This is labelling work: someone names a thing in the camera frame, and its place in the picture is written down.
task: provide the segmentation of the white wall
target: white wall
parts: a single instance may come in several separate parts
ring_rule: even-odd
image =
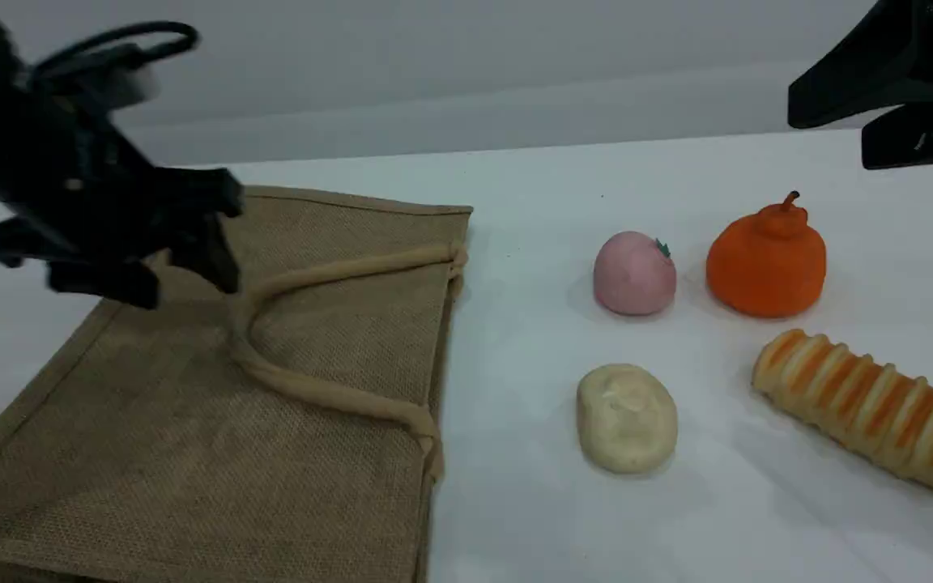
[[[200,49],[119,122],[160,161],[768,132],[873,0],[0,0],[36,59],[138,19]]]

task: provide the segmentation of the toy orange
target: toy orange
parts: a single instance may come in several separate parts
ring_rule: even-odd
[[[708,251],[712,294],[754,317],[789,317],[819,299],[826,279],[826,244],[793,202],[770,204],[723,230]]]

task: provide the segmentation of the pink peach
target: pink peach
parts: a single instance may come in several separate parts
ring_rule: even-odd
[[[665,244],[641,232],[619,232],[596,255],[593,292],[614,313],[657,313],[675,296],[675,263]]]

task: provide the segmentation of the white table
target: white table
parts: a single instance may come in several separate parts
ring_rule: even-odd
[[[791,327],[933,384],[933,167],[867,172],[858,133],[838,130],[233,170],[246,184],[476,207],[431,580],[933,582],[933,495],[748,387],[760,348]],[[790,189],[829,247],[822,300],[793,321],[722,309],[704,288],[711,240]],[[625,229],[673,252],[679,290],[657,317],[592,299],[593,257]],[[46,291],[39,266],[0,268],[0,410],[93,304]],[[678,449],[650,479],[610,476],[578,449],[575,384],[608,362],[645,366],[678,403]]]

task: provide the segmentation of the orange stem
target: orange stem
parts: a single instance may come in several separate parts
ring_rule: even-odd
[[[780,210],[788,211],[790,209],[791,204],[794,202],[794,199],[796,199],[799,196],[801,196],[799,192],[797,192],[796,189],[793,189],[791,193],[787,195],[787,199],[784,200],[784,204],[782,204],[782,206],[780,207]]]

